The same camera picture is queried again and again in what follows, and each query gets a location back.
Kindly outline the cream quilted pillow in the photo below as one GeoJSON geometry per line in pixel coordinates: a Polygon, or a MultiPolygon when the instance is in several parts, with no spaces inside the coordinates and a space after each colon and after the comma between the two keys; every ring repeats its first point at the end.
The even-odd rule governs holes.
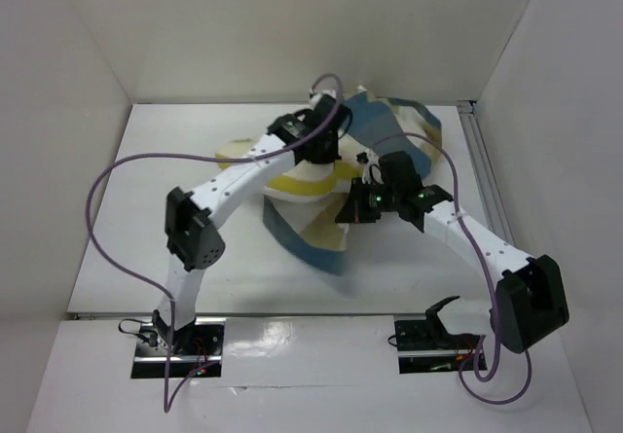
{"type": "MultiPolygon", "coordinates": [[[[257,157],[282,148],[281,141],[262,141],[260,137],[237,139],[216,150],[217,159],[257,157]]],[[[351,180],[361,177],[363,163],[357,159],[360,153],[378,156],[347,135],[339,142],[340,158],[330,164],[300,162],[291,170],[271,179],[265,186],[255,186],[250,196],[265,195],[294,203],[316,202],[332,194],[347,194],[351,180]]]]}

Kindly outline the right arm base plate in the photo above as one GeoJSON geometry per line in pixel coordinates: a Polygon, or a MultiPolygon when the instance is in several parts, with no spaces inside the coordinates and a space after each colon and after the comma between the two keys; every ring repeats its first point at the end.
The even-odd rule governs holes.
{"type": "Polygon", "coordinates": [[[471,333],[452,333],[439,317],[439,312],[459,296],[447,297],[424,313],[394,317],[394,334],[387,343],[397,350],[401,375],[457,372],[462,363],[466,370],[477,361],[480,370],[487,370],[484,354],[474,358],[480,337],[471,333]]]}

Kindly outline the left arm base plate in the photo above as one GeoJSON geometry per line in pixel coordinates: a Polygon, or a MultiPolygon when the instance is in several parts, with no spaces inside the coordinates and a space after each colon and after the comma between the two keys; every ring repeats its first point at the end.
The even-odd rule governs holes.
{"type": "MultiPolygon", "coordinates": [[[[162,379],[165,375],[167,345],[151,322],[124,318],[118,331],[135,338],[130,377],[132,379],[162,379]]],[[[171,352],[170,377],[183,379],[190,372],[196,378],[220,378],[224,346],[225,320],[199,317],[187,341],[171,352]]]]}

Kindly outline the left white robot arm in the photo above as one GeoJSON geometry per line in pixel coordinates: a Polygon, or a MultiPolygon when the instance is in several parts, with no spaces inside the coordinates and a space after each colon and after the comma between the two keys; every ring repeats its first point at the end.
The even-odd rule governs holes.
{"type": "Polygon", "coordinates": [[[166,197],[165,234],[170,261],[166,294],[152,321],[173,351],[195,331],[196,301],[207,268],[225,252],[220,228],[249,197],[319,203],[336,193],[339,131],[352,113],[302,109],[277,118],[238,162],[211,180],[166,197]]]}

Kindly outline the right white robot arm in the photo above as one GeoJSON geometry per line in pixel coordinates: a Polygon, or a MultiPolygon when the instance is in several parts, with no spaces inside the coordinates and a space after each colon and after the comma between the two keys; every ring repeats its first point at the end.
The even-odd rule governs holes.
{"type": "Polygon", "coordinates": [[[400,191],[388,184],[351,182],[338,224],[372,224],[395,213],[448,246],[471,268],[489,277],[495,298],[490,324],[501,344],[522,353],[569,322],[568,303],[558,263],[533,257],[457,207],[437,185],[400,191]]]}

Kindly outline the blue beige patchwork pillowcase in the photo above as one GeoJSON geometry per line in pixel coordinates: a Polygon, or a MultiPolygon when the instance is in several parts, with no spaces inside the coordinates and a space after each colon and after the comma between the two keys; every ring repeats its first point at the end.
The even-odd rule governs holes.
{"type": "Polygon", "coordinates": [[[442,124],[423,104],[377,96],[363,86],[345,99],[353,121],[342,128],[341,158],[328,167],[300,163],[265,189],[263,225],[288,253],[318,271],[346,269],[348,226],[335,222],[351,180],[381,181],[378,158],[404,151],[426,177],[440,154],[442,124]]]}

